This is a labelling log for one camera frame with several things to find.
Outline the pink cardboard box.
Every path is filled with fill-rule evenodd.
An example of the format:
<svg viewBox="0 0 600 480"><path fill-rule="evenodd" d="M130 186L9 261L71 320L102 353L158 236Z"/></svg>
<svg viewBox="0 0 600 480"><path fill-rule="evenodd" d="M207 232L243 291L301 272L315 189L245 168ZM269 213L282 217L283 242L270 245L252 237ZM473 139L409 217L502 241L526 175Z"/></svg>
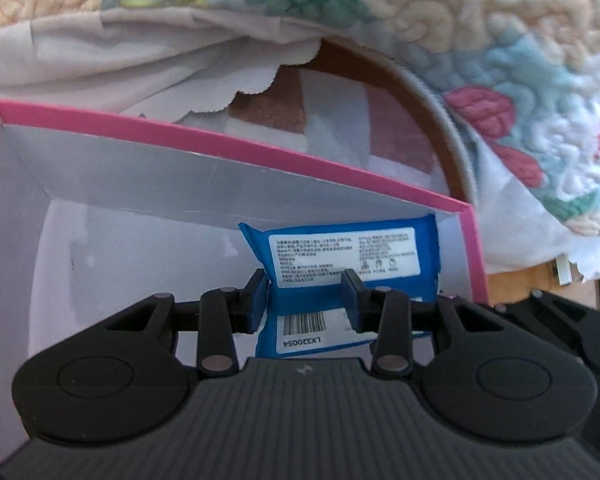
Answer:
<svg viewBox="0 0 600 480"><path fill-rule="evenodd" d="M27 439L18 367L156 292L193 300L256 268L238 226L438 222L445 292L489 298L471 206L276 146L0 101L0 461Z"/></svg>

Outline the blue wet wipes pack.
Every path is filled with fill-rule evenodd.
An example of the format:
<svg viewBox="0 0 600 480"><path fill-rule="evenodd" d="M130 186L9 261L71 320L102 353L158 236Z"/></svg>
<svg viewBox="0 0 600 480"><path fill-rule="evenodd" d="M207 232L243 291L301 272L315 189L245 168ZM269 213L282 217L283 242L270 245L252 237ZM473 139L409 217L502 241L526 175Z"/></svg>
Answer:
<svg viewBox="0 0 600 480"><path fill-rule="evenodd" d="M288 358L366 344L374 333L352 330L340 281L352 269L368 288L387 286L431 302L441 270L434 216L295 226L260 231L239 226L268 277L259 358Z"/></svg>

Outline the white bed skirt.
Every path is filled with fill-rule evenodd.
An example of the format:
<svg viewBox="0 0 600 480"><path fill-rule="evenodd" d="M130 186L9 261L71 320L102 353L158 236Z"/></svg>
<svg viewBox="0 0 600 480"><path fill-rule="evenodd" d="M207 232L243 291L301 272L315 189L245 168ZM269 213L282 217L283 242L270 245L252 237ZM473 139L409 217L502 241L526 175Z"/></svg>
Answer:
<svg viewBox="0 0 600 480"><path fill-rule="evenodd" d="M282 65L301 65L322 41L390 58L437 98L460 132L474 172L479 228L490 272L566 255L587 278L600 275L600 236L583 236L552 216L491 145L401 61L286 18L257 30L235 15L189 9L98 11L0 28L0 99L94 108L160 122L224 110L239 91L268 88Z"/></svg>

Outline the checkered floor rug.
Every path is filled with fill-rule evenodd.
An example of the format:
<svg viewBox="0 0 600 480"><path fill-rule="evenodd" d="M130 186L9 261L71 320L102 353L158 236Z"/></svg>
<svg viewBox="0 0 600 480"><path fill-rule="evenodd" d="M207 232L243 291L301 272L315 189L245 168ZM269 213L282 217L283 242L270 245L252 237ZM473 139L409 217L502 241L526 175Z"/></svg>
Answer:
<svg viewBox="0 0 600 480"><path fill-rule="evenodd" d="M181 125L328 159L477 205L467 148L440 101L377 53L322 41L311 61L282 65L265 90Z"/></svg>

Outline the floral quilt bedspread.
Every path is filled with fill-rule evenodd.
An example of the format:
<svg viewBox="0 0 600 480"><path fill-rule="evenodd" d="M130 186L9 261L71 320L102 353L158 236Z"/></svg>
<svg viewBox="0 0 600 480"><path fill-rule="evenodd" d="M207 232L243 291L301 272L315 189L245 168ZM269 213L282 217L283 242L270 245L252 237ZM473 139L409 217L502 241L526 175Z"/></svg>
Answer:
<svg viewBox="0 0 600 480"><path fill-rule="evenodd" d="M600 236L600 0L0 0L0 28L166 9L292 18L396 58L552 216Z"/></svg>

